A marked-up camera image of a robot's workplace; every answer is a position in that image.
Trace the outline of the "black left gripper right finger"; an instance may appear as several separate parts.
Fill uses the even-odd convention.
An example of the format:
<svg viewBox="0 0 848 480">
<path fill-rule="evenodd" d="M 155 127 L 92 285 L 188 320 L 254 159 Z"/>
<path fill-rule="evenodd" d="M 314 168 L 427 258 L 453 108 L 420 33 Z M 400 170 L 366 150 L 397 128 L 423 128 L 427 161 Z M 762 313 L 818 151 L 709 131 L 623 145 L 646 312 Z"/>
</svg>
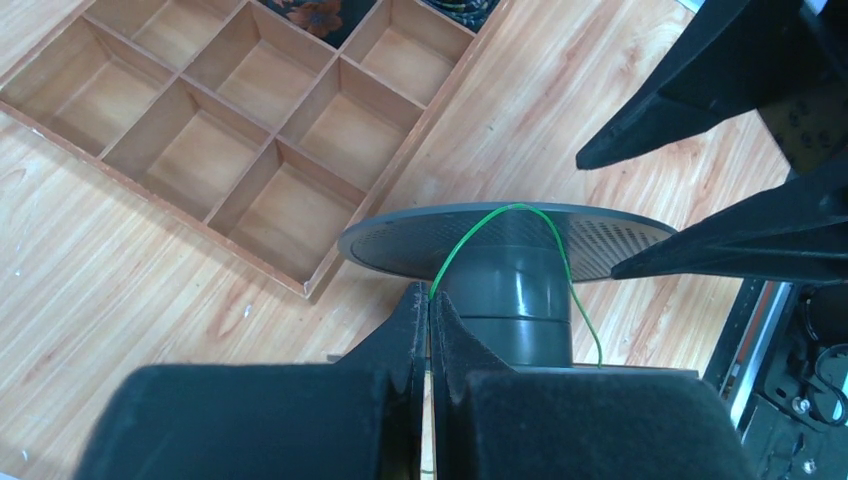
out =
<svg viewBox="0 0 848 480">
<path fill-rule="evenodd" d="M 440 479 L 751 479 L 717 392 L 676 370 L 520 372 L 430 302 Z"/>
</svg>

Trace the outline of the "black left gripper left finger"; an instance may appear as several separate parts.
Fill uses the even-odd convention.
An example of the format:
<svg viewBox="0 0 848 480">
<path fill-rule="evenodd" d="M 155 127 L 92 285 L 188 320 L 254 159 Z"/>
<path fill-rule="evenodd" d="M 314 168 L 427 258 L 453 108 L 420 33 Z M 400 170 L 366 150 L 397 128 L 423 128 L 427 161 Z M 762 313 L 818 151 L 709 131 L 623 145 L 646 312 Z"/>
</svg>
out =
<svg viewBox="0 0 848 480">
<path fill-rule="evenodd" d="M 78 479 L 416 479 L 425 284 L 325 364 L 157 364 L 110 398 Z"/>
</svg>

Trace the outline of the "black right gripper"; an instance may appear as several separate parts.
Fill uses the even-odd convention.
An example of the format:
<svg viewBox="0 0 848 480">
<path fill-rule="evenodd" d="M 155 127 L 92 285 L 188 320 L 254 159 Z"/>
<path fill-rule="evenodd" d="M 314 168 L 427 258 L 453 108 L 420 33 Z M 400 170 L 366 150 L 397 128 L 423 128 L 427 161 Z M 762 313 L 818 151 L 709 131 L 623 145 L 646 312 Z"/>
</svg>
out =
<svg viewBox="0 0 848 480">
<path fill-rule="evenodd" d="M 757 107 L 798 177 L 619 263 L 612 278 L 846 282 L 845 1 L 704 2 L 637 92 L 578 151 L 576 166 L 633 159 Z"/>
</svg>

